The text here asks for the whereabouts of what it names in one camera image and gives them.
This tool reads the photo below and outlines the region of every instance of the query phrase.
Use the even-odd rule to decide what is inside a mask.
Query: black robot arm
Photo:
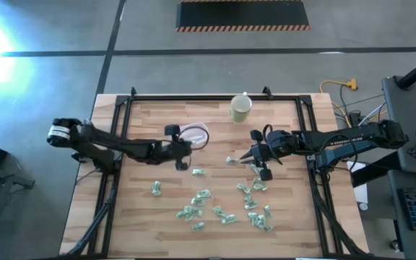
[[[364,126],[349,129],[320,132],[320,131],[272,131],[267,125],[263,134],[258,130],[251,131],[251,138],[256,144],[251,146],[241,159],[253,157],[243,163],[254,163],[263,168],[261,179],[272,180],[272,173],[267,168],[267,161],[280,162],[281,157],[288,155],[316,156],[316,169],[332,169],[341,159],[352,157],[373,148],[398,149],[409,139],[401,126],[393,121],[384,120],[379,123],[369,123]],[[325,149],[341,144],[336,149]]]
[[[81,162],[85,157],[90,158],[104,173],[110,173],[115,168],[113,150],[122,152],[137,162],[149,165],[159,165],[175,160],[177,170],[187,170],[188,166],[182,162],[182,159],[192,153],[191,143],[179,138],[179,134],[179,126],[169,125],[165,127],[165,135],[171,135],[171,141],[122,139],[96,129],[89,121],[82,123],[74,118],[56,118],[53,120],[47,141],[54,147],[76,150],[77,152],[72,155],[75,160]]]

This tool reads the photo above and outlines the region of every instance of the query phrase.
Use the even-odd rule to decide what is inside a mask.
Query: dollar bill
[[[264,215],[257,216],[257,218],[254,220],[254,226],[266,232],[272,231],[272,226],[267,224],[267,219]]]
[[[266,227],[264,227],[264,231],[271,232],[272,231],[272,226],[266,226]]]
[[[178,212],[178,213],[176,214],[176,217],[177,217],[178,219],[181,219],[181,218],[185,217],[186,215],[187,215],[187,212],[181,211],[181,212]]]
[[[250,169],[256,174],[259,175],[260,168],[256,167],[253,163],[250,164]]]
[[[197,191],[196,193],[197,198],[209,198],[211,197],[211,191],[209,189],[203,191]]]
[[[237,217],[234,214],[230,214],[221,220],[221,224],[230,224],[237,222]]]
[[[155,181],[152,185],[152,195],[153,196],[159,196],[162,194],[161,190],[160,190],[160,186],[162,185],[161,182],[159,181]]]
[[[237,184],[237,189],[243,191],[245,194],[251,193],[251,190],[249,187],[243,185],[243,184]]]
[[[236,164],[238,164],[238,160],[237,159],[233,159],[233,158],[228,157],[228,156],[227,156],[227,159],[225,160],[225,162],[228,165],[236,165]]]
[[[253,179],[253,189],[255,191],[266,191],[267,187],[264,185],[264,182],[260,178]]]
[[[245,209],[255,209],[259,206],[259,202],[255,200],[250,200],[245,202]]]
[[[187,214],[185,214],[185,215],[184,215],[184,220],[185,220],[185,221],[190,221],[190,220],[192,220],[193,218],[194,218],[194,214],[187,213]]]
[[[243,198],[244,202],[249,202],[251,200],[251,194],[245,194],[245,197]]]
[[[194,206],[204,206],[205,205],[205,199],[204,198],[192,198],[191,204]]]
[[[221,206],[216,206],[213,208],[213,212],[218,216],[218,217],[225,217],[225,213],[223,212],[223,210],[221,209]]]
[[[264,215],[258,215],[254,225],[260,229],[264,229],[264,227],[266,226],[266,220],[264,218]]]
[[[205,227],[205,222],[196,223],[192,226],[192,231],[199,231]]]
[[[271,211],[269,209],[269,205],[264,206],[264,216],[267,219],[271,219],[272,218],[272,214],[271,214]]]
[[[192,175],[193,176],[203,176],[203,175],[205,175],[205,170],[202,170],[202,169],[193,169],[192,170]]]
[[[255,225],[255,223],[256,223],[256,220],[258,219],[258,213],[256,213],[256,212],[249,212],[248,213],[248,217],[250,218],[250,220],[251,220],[251,225]]]
[[[201,217],[203,214],[203,211],[197,207],[194,206],[185,206],[184,212],[188,212],[190,215]]]

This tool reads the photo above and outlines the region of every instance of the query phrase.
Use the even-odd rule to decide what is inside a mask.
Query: wooden tabletop
[[[337,129],[328,94],[310,94],[319,131]],[[98,95],[92,122],[99,129],[111,127],[116,95]],[[247,165],[227,165],[227,156],[239,158],[253,141],[250,130],[262,130],[265,124],[285,131],[299,130],[295,103],[290,101],[254,101],[245,123],[232,123],[230,101],[139,101],[133,102],[128,138],[164,139],[167,124],[202,122],[208,126],[209,144],[192,153],[191,167],[177,171],[174,162],[149,166],[125,158],[121,170],[109,257],[116,258],[237,258],[321,256],[319,235],[309,187],[308,172],[302,156],[282,158],[284,165],[271,162],[274,180],[266,191],[252,191],[260,207],[252,212],[263,214],[269,205],[273,231],[266,233],[251,226],[238,183],[251,187],[255,174]],[[122,119],[118,124],[121,129]],[[206,170],[204,177],[192,176],[193,168]],[[78,178],[90,172],[92,164],[79,169]],[[152,183],[160,181],[162,195],[152,195]],[[74,190],[66,222],[61,253],[67,252],[82,237],[94,215],[100,173],[81,180]],[[348,235],[368,251],[350,175],[345,170],[331,173],[331,192],[337,219]],[[202,207],[203,216],[189,222],[176,219],[176,213],[196,192],[211,189],[212,198]],[[238,221],[221,225],[212,208],[221,206]],[[205,229],[194,232],[191,226],[200,221]],[[332,235],[326,225],[329,244]],[[102,235],[98,236],[100,250]]]

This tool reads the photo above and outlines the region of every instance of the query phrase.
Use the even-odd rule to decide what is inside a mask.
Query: black and orange striped mat
[[[185,0],[176,21],[181,33],[309,29],[300,0]]]

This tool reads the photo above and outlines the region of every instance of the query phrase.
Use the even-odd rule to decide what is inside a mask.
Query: paper cup
[[[230,101],[230,115],[232,116],[232,121],[236,123],[244,122],[252,105],[253,102],[251,102],[251,99],[246,95],[246,92],[242,95],[236,95]]]

